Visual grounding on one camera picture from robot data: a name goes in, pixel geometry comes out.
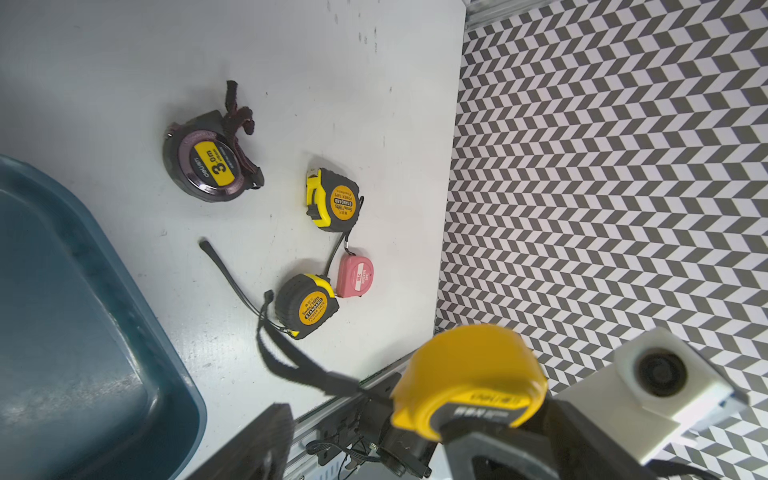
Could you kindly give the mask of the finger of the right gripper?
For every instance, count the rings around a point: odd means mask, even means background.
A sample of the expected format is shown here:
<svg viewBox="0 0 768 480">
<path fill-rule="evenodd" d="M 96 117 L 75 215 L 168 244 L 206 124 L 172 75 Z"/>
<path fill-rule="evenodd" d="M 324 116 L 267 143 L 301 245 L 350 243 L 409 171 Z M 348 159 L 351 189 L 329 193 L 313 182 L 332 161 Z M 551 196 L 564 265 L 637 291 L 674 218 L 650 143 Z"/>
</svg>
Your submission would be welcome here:
<svg viewBox="0 0 768 480">
<path fill-rule="evenodd" d="M 576 442 L 576 427 L 565 419 L 531 432 L 460 418 L 440 434 L 455 479 L 558 479 Z"/>
</svg>

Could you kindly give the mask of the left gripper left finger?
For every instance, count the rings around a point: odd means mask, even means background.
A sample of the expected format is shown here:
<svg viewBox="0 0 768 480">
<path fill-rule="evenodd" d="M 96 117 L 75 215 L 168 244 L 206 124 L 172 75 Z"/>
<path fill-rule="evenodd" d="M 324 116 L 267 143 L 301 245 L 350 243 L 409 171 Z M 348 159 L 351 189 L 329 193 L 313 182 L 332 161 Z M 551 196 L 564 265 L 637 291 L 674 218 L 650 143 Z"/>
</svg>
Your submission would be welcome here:
<svg viewBox="0 0 768 480">
<path fill-rule="evenodd" d="M 195 470 L 188 479 L 280 480 L 294 436 L 289 404 L 274 403 Z"/>
</svg>

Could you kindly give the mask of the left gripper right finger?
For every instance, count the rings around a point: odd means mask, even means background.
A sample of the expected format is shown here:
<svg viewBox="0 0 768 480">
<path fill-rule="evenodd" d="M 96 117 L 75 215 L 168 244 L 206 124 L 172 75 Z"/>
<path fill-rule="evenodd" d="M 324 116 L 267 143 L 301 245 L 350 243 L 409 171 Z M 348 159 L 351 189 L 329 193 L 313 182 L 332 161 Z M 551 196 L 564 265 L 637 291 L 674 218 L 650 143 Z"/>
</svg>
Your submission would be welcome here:
<svg viewBox="0 0 768 480">
<path fill-rule="evenodd" d="M 657 478 L 567 401 L 548 402 L 543 431 L 561 479 Z"/>
</svg>

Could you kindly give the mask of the yellow tape measure front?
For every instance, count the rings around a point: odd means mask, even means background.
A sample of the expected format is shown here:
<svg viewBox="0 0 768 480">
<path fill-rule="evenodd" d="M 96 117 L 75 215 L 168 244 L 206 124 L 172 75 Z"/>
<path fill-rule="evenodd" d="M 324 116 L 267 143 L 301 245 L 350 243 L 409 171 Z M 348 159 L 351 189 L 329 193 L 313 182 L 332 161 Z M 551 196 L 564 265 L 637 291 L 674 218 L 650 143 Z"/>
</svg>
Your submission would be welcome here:
<svg viewBox="0 0 768 480">
<path fill-rule="evenodd" d="M 324 370 L 272 325 L 266 307 L 258 312 L 257 331 L 291 361 L 281 362 L 259 341 L 272 374 L 332 397 L 366 397 L 391 408 L 395 428 L 433 442 L 442 441 L 442 428 L 458 418 L 516 428 L 537 413 L 548 395 L 548 380 L 534 353 L 519 334 L 499 325 L 464 325 L 434 336 L 411 356 L 389 394 Z"/>
</svg>

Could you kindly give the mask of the teal plastic storage tray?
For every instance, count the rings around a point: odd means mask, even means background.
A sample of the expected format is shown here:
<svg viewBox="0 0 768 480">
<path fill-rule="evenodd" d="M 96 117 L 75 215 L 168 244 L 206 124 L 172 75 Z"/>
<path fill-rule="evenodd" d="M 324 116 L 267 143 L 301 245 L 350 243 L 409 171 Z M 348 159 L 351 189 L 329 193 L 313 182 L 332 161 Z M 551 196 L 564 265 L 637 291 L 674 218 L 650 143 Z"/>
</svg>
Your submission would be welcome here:
<svg viewBox="0 0 768 480">
<path fill-rule="evenodd" d="M 206 406 L 104 232 L 68 189 L 1 160 L 1 475 L 173 479 Z"/>
</svg>

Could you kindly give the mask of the pink tape measure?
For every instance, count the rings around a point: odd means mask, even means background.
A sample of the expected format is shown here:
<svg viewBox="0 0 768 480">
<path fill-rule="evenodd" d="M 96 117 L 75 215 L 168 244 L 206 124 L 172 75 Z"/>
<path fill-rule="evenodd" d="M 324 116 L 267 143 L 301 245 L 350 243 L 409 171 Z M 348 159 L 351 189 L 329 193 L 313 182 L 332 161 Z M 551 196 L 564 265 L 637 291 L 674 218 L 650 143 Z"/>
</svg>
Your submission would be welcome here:
<svg viewBox="0 0 768 480">
<path fill-rule="evenodd" d="M 361 297 L 370 290 L 373 278 L 374 266 L 369 258 L 344 254 L 339 264 L 336 295 L 341 298 Z"/>
</svg>

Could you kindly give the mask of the large yellow black tape measure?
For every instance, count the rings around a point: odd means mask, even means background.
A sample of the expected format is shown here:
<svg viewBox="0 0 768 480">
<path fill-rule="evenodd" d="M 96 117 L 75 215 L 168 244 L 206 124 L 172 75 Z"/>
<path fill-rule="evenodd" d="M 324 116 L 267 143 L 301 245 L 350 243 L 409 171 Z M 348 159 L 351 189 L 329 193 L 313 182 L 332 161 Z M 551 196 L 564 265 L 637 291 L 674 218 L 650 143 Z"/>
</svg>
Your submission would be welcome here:
<svg viewBox="0 0 768 480">
<path fill-rule="evenodd" d="M 324 277 L 329 275 L 339 247 L 348 242 L 363 203 L 359 186 L 348 177 L 328 168 L 308 172 L 306 214 L 320 230 L 339 235 L 323 270 Z"/>
</svg>

